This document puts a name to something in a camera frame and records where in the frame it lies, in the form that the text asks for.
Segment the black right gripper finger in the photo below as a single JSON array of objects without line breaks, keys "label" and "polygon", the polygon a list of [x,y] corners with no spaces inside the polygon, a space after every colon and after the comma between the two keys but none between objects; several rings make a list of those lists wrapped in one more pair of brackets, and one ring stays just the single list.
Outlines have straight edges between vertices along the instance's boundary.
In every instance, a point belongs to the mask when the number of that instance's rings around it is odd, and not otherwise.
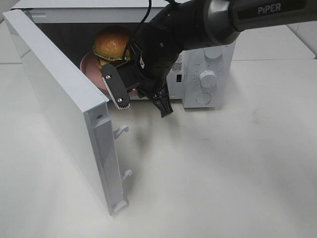
[{"label": "black right gripper finger", "polygon": [[168,85],[166,83],[154,91],[148,93],[148,99],[158,108],[161,118],[173,113],[170,103]]}]

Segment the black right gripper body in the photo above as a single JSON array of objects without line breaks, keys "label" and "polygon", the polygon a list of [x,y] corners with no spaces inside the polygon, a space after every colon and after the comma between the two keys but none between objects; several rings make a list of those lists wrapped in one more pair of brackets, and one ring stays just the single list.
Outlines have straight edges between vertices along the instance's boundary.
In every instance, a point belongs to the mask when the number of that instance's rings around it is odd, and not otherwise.
[{"label": "black right gripper body", "polygon": [[137,38],[129,46],[132,63],[118,67],[128,92],[136,89],[140,96],[167,84],[166,77],[183,50],[178,17],[154,17],[142,24]]}]

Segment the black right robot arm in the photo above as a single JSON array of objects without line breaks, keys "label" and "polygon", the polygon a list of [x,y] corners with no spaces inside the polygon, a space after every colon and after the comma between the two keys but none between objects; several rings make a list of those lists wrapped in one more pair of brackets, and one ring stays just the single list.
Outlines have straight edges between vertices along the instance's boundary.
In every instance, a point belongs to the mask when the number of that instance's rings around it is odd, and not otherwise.
[{"label": "black right robot arm", "polygon": [[172,113],[166,77],[184,50],[233,43],[244,30],[315,21],[314,0],[170,0],[151,20],[142,19],[125,48],[130,61],[117,67],[120,87],[112,100],[129,107],[129,92],[148,98],[161,116]]}]

